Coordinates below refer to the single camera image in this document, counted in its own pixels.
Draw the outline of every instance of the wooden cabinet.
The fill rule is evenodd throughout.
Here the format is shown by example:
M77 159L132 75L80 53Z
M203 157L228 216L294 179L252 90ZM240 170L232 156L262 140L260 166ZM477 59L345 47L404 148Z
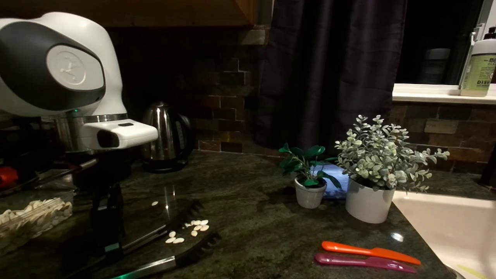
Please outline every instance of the wooden cabinet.
M0 0L0 18L28 19L48 11L65 11L105 27L254 27L268 2L271 0Z

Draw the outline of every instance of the electric kettle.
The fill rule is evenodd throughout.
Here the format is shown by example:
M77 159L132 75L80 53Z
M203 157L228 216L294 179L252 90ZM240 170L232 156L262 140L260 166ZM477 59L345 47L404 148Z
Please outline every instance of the electric kettle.
M149 173L178 171L194 149L190 121L166 103L149 108L142 123L158 131L158 139L142 148L142 168Z

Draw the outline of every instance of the kettle handle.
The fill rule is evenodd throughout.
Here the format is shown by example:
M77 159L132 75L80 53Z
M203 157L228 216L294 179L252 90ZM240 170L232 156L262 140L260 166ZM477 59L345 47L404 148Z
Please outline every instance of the kettle handle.
M192 126L190 126L189 118L186 115L181 115L181 114L178 114L178 117L180 117L178 118L180 123L184 128L184 140L186 140L186 146L183 149L183 156L184 156L184 159L187 159L190 156L190 152L194 151L194 148L195 148L195 135L192 132Z

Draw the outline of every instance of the green leaves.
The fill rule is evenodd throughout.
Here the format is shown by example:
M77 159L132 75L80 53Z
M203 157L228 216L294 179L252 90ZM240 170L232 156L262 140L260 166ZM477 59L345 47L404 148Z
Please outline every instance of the green leaves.
M322 177L332 180L338 188L341 188L339 182L327 176L322 171L314 173L313 168L318 165L325 165L327 162L336 162L336 159L324 159L325 148L324 146L311 146L308 149L290 148L283 145L277 149L279 154L285 156L280 163L282 173L294 174L297 182L305 188L318 188L322 187Z
M431 177L429 163L446 160L449 152L415 151L407 139L406 129L386 125L380 115L370 121L358 115L345 140L335 143L339 151L336 165L352 179L370 182L370 187L423 188L423 182Z
M304 152L304 157L307 160L311 160L311 159L318 159L319 156L322 156L325 152L325 148L324 146L311 146L310 149L307 149Z
M301 173L304 168L304 163L294 159L285 159L280 163L280 166L283 174L291 174L291 173Z

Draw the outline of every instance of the window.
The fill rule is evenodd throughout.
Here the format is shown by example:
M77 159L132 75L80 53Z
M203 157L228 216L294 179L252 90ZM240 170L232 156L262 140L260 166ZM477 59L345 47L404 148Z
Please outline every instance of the window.
M471 52L471 39L482 39L496 27L493 0L414 0L407 4L404 42L394 100L469 103L457 86ZM485 101L496 103L496 84Z

